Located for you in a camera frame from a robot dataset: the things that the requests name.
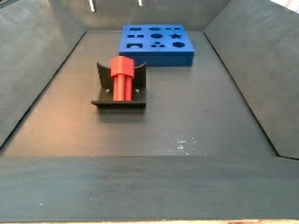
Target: dark gray floor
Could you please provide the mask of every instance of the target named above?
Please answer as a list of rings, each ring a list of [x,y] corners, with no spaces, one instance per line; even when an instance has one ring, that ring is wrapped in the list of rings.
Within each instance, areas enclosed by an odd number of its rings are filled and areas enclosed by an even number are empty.
[[[148,67],[146,109],[100,113],[96,62],[117,55],[120,32],[88,32],[4,146],[2,156],[272,157],[257,123],[201,32],[192,67]]]
[[[2,157],[0,222],[299,219],[279,157]]]

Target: star-shaped hole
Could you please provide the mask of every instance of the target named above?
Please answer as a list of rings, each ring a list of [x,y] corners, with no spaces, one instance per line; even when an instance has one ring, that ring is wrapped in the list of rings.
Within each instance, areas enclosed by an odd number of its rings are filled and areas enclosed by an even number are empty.
[[[176,33],[173,35],[169,35],[172,37],[172,39],[180,39],[181,35],[177,35]]]

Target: gray wall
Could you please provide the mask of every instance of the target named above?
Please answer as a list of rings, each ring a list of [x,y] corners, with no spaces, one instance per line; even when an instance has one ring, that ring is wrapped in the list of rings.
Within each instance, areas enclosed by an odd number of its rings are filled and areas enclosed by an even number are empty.
[[[182,24],[188,30],[202,30],[231,0],[60,0],[89,30],[121,30],[122,24]]]
[[[53,0],[0,8],[0,145],[49,82],[85,28]]]
[[[299,15],[233,0],[204,32],[277,153],[299,158]]]

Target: circular hole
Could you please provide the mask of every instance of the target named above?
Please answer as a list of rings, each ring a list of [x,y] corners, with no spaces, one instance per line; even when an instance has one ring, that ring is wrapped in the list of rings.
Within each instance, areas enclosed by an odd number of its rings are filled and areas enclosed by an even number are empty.
[[[153,39],[160,39],[162,36],[164,36],[164,35],[160,34],[160,33],[154,33],[154,34],[150,35],[150,37],[152,37]]]
[[[158,27],[150,27],[149,30],[153,31],[153,32],[156,32],[156,31],[160,31],[161,28],[158,28]]]
[[[173,42],[172,46],[174,46],[174,47],[184,47],[184,43],[182,42]]]

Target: black stand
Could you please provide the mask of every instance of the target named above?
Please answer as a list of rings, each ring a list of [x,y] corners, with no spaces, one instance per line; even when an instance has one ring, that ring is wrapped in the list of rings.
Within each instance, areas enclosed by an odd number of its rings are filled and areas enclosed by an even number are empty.
[[[145,108],[145,63],[134,68],[132,83],[132,101],[113,101],[113,80],[110,68],[97,63],[97,75],[101,89],[97,100],[90,103],[100,109],[144,109]]]

